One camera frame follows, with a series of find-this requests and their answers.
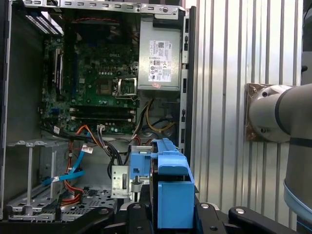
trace perforated metal plate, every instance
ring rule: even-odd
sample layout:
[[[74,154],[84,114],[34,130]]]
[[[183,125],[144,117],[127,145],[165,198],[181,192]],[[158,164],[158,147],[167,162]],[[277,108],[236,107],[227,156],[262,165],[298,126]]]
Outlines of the perforated metal plate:
[[[96,207],[116,208],[117,200],[111,198],[111,189],[106,186],[79,186],[88,187],[85,189],[81,204],[61,208],[61,220],[65,222],[73,221]],[[56,200],[49,200],[50,189],[45,190],[33,199],[33,215],[27,215],[23,211],[26,195],[23,195],[8,204],[12,211],[10,220],[24,221],[54,221]]]

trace metal panel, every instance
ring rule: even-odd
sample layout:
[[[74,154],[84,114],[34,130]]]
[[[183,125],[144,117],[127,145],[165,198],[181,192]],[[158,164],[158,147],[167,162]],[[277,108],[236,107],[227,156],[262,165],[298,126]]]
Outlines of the metal panel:
[[[288,144],[244,140],[245,85],[300,85],[302,0],[197,1],[191,168],[201,202],[248,206],[295,228]]]

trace yellow wire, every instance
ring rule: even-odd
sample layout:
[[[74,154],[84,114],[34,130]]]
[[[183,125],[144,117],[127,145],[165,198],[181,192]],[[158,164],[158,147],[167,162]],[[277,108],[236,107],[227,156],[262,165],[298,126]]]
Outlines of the yellow wire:
[[[99,147],[102,148],[103,146],[101,146],[100,143],[96,140],[96,138],[94,137],[94,135],[93,135],[93,133],[91,132],[91,130],[89,129],[89,127],[88,127],[87,125],[85,125],[84,127],[85,127],[85,129],[90,133],[90,135],[91,135],[92,139],[94,140],[94,142],[95,142]]]
[[[152,100],[150,100],[150,101],[148,102],[148,106],[147,106],[147,109],[146,109],[146,122],[147,122],[148,126],[150,127],[150,129],[152,129],[153,131],[156,131],[156,132],[163,132],[163,131],[166,131],[166,130],[170,129],[172,126],[174,126],[174,125],[176,124],[176,123],[171,123],[171,124],[169,124],[168,126],[162,128],[162,129],[154,128],[154,127],[151,125],[150,120],[149,120],[149,117],[148,117],[148,115],[149,115],[148,112],[149,112],[149,110],[150,110],[151,104],[152,104]]]

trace green circuit board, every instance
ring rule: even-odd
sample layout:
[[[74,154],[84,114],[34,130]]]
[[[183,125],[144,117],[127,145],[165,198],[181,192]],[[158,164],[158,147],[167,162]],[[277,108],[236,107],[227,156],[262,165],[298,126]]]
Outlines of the green circuit board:
[[[75,105],[136,108],[137,51],[129,45],[77,44],[78,78],[72,103]]]
[[[47,39],[44,49],[42,122],[67,132],[81,125],[104,134],[131,134],[135,128],[138,48],[77,40],[70,27],[65,36]]]

